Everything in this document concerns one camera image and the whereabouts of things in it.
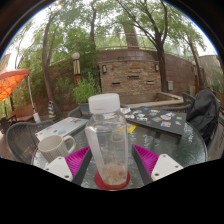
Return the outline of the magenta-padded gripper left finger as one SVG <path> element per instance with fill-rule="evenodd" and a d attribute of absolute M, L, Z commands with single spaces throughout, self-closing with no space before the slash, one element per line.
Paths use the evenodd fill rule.
<path fill-rule="evenodd" d="M 45 170 L 76 185 L 81 185 L 91 158 L 92 153 L 87 146 L 66 158 L 57 157 L 47 165 Z"/>

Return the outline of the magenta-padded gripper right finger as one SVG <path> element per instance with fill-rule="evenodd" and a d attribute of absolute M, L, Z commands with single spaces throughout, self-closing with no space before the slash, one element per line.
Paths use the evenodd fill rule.
<path fill-rule="evenodd" d="M 145 185 L 182 169 L 169 155 L 158 155 L 135 144 L 132 145 L 132 155 Z"/>

